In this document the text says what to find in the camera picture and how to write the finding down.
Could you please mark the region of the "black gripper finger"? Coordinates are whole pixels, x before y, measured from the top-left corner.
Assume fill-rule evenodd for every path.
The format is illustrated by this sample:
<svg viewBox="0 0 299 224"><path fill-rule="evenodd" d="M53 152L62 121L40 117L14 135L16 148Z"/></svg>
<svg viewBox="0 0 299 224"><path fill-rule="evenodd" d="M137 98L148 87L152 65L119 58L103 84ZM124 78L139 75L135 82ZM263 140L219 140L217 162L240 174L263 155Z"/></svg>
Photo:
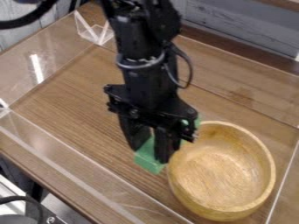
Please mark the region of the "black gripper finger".
<svg viewBox="0 0 299 224"><path fill-rule="evenodd" d="M128 146L132 151L137 151L152 136L151 129L147 123L139 118L135 119L121 115L117 118Z"/></svg>
<svg viewBox="0 0 299 224"><path fill-rule="evenodd" d="M177 120L153 130L153 158L167 164L172 154L180 149L181 141L192 143L196 138L199 120Z"/></svg>

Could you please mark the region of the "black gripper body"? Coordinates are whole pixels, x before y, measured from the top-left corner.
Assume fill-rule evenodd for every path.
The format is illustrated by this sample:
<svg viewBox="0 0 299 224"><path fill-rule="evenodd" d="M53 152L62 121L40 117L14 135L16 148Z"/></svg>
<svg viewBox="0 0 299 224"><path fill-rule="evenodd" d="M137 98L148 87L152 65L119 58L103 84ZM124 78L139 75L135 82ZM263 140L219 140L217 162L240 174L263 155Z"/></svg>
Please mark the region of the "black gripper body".
<svg viewBox="0 0 299 224"><path fill-rule="evenodd" d="M120 127L164 127L193 129L197 111L180 98L177 91L177 60L132 61L120 59L116 66L124 77L123 84L104 87L108 110L117 114Z"/></svg>

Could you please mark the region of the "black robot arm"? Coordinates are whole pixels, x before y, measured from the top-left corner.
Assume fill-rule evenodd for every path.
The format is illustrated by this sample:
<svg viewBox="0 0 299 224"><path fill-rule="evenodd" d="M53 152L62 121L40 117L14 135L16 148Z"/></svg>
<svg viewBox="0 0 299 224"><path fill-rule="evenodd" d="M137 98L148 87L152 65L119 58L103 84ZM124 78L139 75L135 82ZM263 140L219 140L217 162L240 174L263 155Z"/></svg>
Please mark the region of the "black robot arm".
<svg viewBox="0 0 299 224"><path fill-rule="evenodd" d="M116 66L124 82L108 84L108 110L117 114L133 151L153 140L153 160L165 164L180 141L195 139L195 108L179 91L177 59L189 57L175 45L181 18L169 0L100 0L116 39Z"/></svg>

